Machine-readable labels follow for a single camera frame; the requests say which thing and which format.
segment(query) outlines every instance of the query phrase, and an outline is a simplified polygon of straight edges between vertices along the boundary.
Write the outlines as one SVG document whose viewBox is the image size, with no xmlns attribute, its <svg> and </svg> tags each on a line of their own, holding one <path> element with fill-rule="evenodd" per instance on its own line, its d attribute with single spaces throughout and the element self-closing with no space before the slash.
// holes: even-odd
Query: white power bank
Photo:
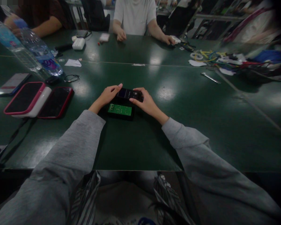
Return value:
<svg viewBox="0 0 281 225">
<path fill-rule="evenodd" d="M 30 118 L 34 118 L 36 117 L 41 108 L 43 107 L 43 105 L 45 104 L 45 102 L 47 101 L 49 95 L 51 94 L 51 88 L 49 87 L 45 87 L 45 89 L 43 90 L 43 92 L 41 93 L 40 97 L 38 98 L 37 102 L 35 103 L 34 107 L 32 108 L 32 110 L 27 113 L 27 114 L 23 114 L 23 115 L 12 115 L 12 117 L 15 118 L 24 118 L 24 117 L 30 117 Z"/>
<path fill-rule="evenodd" d="M 75 50 L 82 50 L 85 45 L 85 40 L 84 38 L 76 38 L 74 41 L 72 48 Z"/>
</svg>

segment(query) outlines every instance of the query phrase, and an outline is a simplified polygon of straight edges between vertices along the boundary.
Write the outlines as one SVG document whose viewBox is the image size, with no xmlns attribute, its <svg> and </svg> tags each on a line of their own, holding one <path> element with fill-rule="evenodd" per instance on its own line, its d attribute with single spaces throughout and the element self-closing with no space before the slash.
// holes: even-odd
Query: gray sweatshirt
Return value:
<svg viewBox="0 0 281 225">
<path fill-rule="evenodd" d="M 83 111 L 0 210 L 0 224 L 65 224 L 70 196 L 91 172 L 105 121 Z M 170 118 L 162 127 L 213 224 L 277 224 L 281 209 L 209 147 L 209 139 Z"/>
</svg>

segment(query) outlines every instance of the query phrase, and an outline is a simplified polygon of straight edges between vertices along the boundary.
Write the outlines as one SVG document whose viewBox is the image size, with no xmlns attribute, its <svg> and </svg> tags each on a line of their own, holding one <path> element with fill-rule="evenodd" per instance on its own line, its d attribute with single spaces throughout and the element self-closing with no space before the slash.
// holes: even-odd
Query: person's hand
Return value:
<svg viewBox="0 0 281 225">
<path fill-rule="evenodd" d="M 22 38 L 21 29 L 19 29 L 19 28 L 12 30 L 12 33 L 13 33 L 17 38 Z"/>
<path fill-rule="evenodd" d="M 98 114 L 100 109 L 108 104 L 121 90 L 122 87 L 123 84 L 119 84 L 105 88 L 100 97 L 91 105 L 88 110 L 94 112 L 95 114 Z"/>
<path fill-rule="evenodd" d="M 162 38 L 161 38 L 161 41 L 163 41 L 167 45 L 169 45 L 169 44 L 173 44 L 174 45 L 175 44 L 174 39 L 171 36 L 169 36 L 169 35 L 163 35 Z"/>
<path fill-rule="evenodd" d="M 117 37 L 117 41 L 124 41 L 126 40 L 127 37 L 126 37 L 126 33 L 123 29 L 121 29 L 119 32 L 118 32 L 118 37 Z"/>
<path fill-rule="evenodd" d="M 168 121 L 169 117 L 157 107 L 157 105 L 155 104 L 154 100 L 152 99 L 148 91 L 143 87 L 135 88 L 133 90 L 141 91 L 144 96 L 144 101 L 139 102 L 134 98 L 130 98 L 129 101 L 137 105 L 139 108 L 141 108 L 144 112 L 148 113 L 150 116 L 154 117 L 161 125 L 164 125 Z"/>
</svg>

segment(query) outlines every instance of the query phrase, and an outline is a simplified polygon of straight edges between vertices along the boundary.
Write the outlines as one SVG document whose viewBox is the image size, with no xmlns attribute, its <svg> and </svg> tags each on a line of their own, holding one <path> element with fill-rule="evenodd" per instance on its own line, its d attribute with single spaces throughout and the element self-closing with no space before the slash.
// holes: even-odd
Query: plastic bottle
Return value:
<svg viewBox="0 0 281 225">
<path fill-rule="evenodd" d="M 45 44 L 31 29 L 23 19 L 14 20 L 22 33 L 22 44 L 35 56 L 39 63 L 54 76 L 59 76 L 63 73 L 62 67 L 54 58 L 53 54 Z"/>
<path fill-rule="evenodd" d="M 14 34 L 0 21 L 0 42 L 9 49 L 29 70 L 39 71 L 42 66 L 21 44 Z"/>
</svg>

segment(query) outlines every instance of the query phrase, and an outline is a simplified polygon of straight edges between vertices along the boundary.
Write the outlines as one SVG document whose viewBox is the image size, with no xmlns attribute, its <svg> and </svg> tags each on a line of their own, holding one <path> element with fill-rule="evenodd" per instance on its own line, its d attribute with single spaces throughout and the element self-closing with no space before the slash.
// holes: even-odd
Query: red phone case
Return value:
<svg viewBox="0 0 281 225">
<path fill-rule="evenodd" d="M 10 113 L 9 113 L 9 112 L 6 112 L 7 108 L 9 107 L 9 105 L 15 100 L 15 98 L 16 98 L 16 97 L 18 96 L 18 94 L 22 91 L 22 89 L 23 89 L 27 84 L 29 84 L 29 83 L 42 83 L 42 86 L 41 86 L 40 89 L 38 90 L 37 94 L 35 95 L 34 99 L 33 99 L 32 102 L 30 103 L 30 105 L 28 106 L 28 108 L 27 108 L 25 111 L 23 111 L 23 112 L 10 112 Z M 7 115 L 22 115 L 22 114 L 27 114 L 27 113 L 29 113 L 29 112 L 33 109 L 35 103 L 37 102 L 38 98 L 40 97 L 40 95 L 41 95 L 41 93 L 43 92 L 43 90 L 45 89 L 45 87 L 46 87 L 46 85 L 45 85 L 44 82 L 28 82 L 28 83 L 24 84 L 24 85 L 21 87 L 21 89 L 18 91 L 18 93 L 12 98 L 12 100 L 10 101 L 10 103 L 5 107 L 5 109 L 4 109 L 3 112 L 4 112 L 5 114 L 7 114 Z"/>
<path fill-rule="evenodd" d="M 40 116 L 37 116 L 38 118 L 40 118 L 40 119 L 58 119 L 59 117 L 62 116 L 62 114 L 63 114 L 64 110 L 66 109 L 66 106 L 67 106 L 67 104 L 68 104 L 68 102 L 69 102 L 69 100 L 70 100 L 72 94 L 74 93 L 74 91 L 73 91 L 73 89 L 72 89 L 71 87 L 56 87 L 56 88 L 53 89 L 53 91 L 51 92 L 51 94 L 50 94 L 50 96 L 48 97 L 48 99 L 50 99 L 51 95 L 54 93 L 54 91 L 55 91 L 57 88 L 70 88 L 70 89 L 71 89 L 70 93 L 68 94 L 68 97 L 67 97 L 66 100 L 65 100 L 65 103 L 64 103 L 63 106 L 62 106 L 62 109 L 61 109 L 60 112 L 59 112 L 59 115 L 58 115 L 57 117 L 40 117 Z"/>
</svg>

